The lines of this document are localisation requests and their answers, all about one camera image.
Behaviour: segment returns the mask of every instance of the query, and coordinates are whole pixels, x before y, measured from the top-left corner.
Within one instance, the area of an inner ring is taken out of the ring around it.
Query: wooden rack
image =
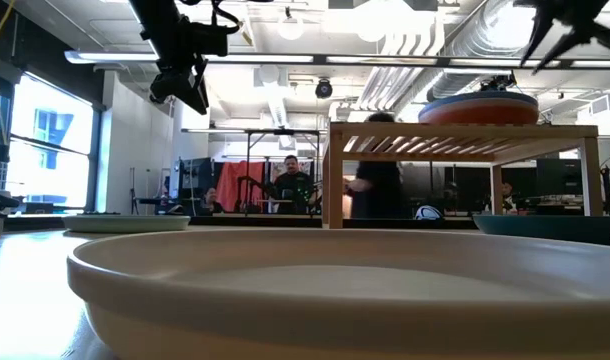
[[[501,215],[503,165],[580,148],[585,215],[603,213],[596,126],[331,123],[328,131],[323,226],[331,229],[343,227],[345,160],[488,163],[492,212]]]

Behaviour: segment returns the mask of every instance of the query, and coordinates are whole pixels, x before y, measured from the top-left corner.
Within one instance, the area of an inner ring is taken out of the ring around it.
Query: camera
[[[318,85],[316,85],[316,97],[319,99],[327,99],[332,96],[332,92],[334,89],[332,88],[332,84],[330,84],[329,79],[319,79]]]

